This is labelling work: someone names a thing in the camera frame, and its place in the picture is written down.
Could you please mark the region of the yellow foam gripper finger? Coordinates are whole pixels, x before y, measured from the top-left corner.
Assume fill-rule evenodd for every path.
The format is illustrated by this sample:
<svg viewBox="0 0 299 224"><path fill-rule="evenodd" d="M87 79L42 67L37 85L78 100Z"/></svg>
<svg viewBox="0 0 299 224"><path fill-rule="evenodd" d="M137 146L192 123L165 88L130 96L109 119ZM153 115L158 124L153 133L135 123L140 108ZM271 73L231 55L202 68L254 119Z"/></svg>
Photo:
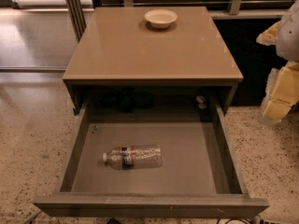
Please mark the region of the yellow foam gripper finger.
<svg viewBox="0 0 299 224"><path fill-rule="evenodd" d="M265 46L275 45L278 36L278 26L279 22L271 25L268 29L258 35L258 37L256 38L256 42Z"/></svg>
<svg viewBox="0 0 299 224"><path fill-rule="evenodd" d="M299 102L299 63L287 62L280 70L272 68L268 76L262 116L282 120Z"/></svg>

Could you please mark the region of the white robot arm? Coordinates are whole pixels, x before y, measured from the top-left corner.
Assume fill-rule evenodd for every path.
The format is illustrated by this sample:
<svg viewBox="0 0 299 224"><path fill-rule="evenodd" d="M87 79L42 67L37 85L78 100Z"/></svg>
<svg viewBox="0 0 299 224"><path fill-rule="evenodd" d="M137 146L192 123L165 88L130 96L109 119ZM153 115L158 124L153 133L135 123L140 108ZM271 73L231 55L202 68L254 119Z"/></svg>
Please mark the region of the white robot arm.
<svg viewBox="0 0 299 224"><path fill-rule="evenodd" d="M261 104L261 122L281 122L299 102L299 0L280 21L259 34L256 42L275 45L277 56L287 60L280 69L272 68Z"/></svg>

